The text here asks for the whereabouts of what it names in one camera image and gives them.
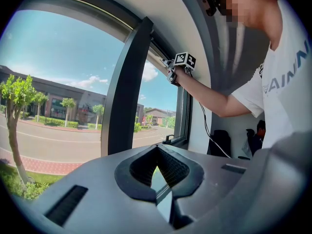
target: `curved white ceiling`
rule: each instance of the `curved white ceiling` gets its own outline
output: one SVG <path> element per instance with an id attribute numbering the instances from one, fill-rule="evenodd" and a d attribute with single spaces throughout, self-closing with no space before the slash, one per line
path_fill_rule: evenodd
<path id="1" fill-rule="evenodd" d="M 149 17 L 154 29 L 179 52 L 196 58 L 194 77 L 210 87 L 208 63 L 196 25 L 182 0 L 114 0 L 141 19 Z"/>

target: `window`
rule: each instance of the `window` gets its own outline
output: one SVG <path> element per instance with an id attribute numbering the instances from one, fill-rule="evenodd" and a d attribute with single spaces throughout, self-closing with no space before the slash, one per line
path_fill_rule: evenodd
<path id="1" fill-rule="evenodd" d="M 23 8 L 14 14 L 0 40 L 0 82 L 10 75 L 22 79 L 30 75 L 35 90 L 46 96 L 39 117 L 38 102 L 24 109 L 17 140 L 26 179 L 52 184 L 101 156 L 107 91 L 131 30 L 78 1 L 34 0 Z M 0 159 L 5 164 L 0 164 L 0 173 L 9 184 L 18 181 L 19 175 L 4 108 L 3 99 Z M 19 195 L 18 187 L 10 188 L 11 193 Z"/>
<path id="2" fill-rule="evenodd" d="M 167 135 L 174 135 L 177 87 L 168 82 L 167 68 L 161 60 L 150 47 L 138 98 L 138 105 L 143 109 L 137 115 L 141 131 L 134 133 L 132 147 L 160 143 Z"/>

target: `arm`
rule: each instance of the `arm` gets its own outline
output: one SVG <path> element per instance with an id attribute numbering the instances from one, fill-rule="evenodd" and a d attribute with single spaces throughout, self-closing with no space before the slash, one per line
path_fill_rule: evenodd
<path id="1" fill-rule="evenodd" d="M 208 108 L 219 117 L 232 117 L 249 114 L 249 111 L 234 96 L 225 96 L 199 81 L 190 77 L 181 67 L 175 67 L 176 81 L 189 92 L 204 107 Z"/>

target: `tree trunk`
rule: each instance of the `tree trunk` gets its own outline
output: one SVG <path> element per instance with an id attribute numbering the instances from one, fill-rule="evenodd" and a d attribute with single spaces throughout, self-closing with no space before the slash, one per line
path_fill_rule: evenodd
<path id="1" fill-rule="evenodd" d="M 40 116 L 40 104 L 38 104 L 38 112 L 37 112 L 37 122 L 39 121 L 39 116 Z"/>
<path id="2" fill-rule="evenodd" d="M 98 119 L 99 119 L 99 115 L 97 115 L 96 129 L 98 129 Z"/>
<path id="3" fill-rule="evenodd" d="M 65 127 L 67 127 L 67 119 L 68 119 L 68 109 L 66 110 Z"/>
<path id="4" fill-rule="evenodd" d="M 10 126 L 8 126 L 9 142 L 10 142 L 10 146 L 11 146 L 12 153 L 13 153 L 13 159 L 15 161 L 19 176 L 20 176 L 23 184 L 26 185 L 27 182 L 30 182 L 30 180 L 26 174 L 24 165 L 23 165 L 21 158 L 20 158 L 18 140 L 17 140 L 17 135 L 16 135 L 17 122 L 15 123 L 13 119 L 9 119 L 9 121 L 10 121 L 10 123 L 9 123 Z"/>

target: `man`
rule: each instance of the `man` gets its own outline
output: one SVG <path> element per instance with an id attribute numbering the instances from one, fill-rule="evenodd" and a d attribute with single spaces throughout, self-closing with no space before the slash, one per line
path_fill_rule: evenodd
<path id="1" fill-rule="evenodd" d="M 265 121 L 260 120 L 257 125 L 257 133 L 254 136 L 248 138 L 248 144 L 253 156 L 257 150 L 262 148 L 264 135 L 265 135 Z"/>
<path id="2" fill-rule="evenodd" d="M 176 81 L 220 117 L 250 112 L 258 117 L 264 111 L 267 134 L 262 147 L 270 148 L 277 140 L 298 131 L 280 95 L 291 87 L 295 76 L 301 77 L 298 73 L 311 69 L 311 39 L 285 0 L 216 0 L 216 3 L 223 9 L 219 8 L 223 15 L 231 16 L 238 23 L 261 30 L 268 36 L 270 46 L 264 63 L 256 69 L 250 81 L 229 96 L 199 83 L 181 67 L 175 68 Z M 306 89 L 304 95 L 298 96 L 308 98 L 311 92 Z"/>

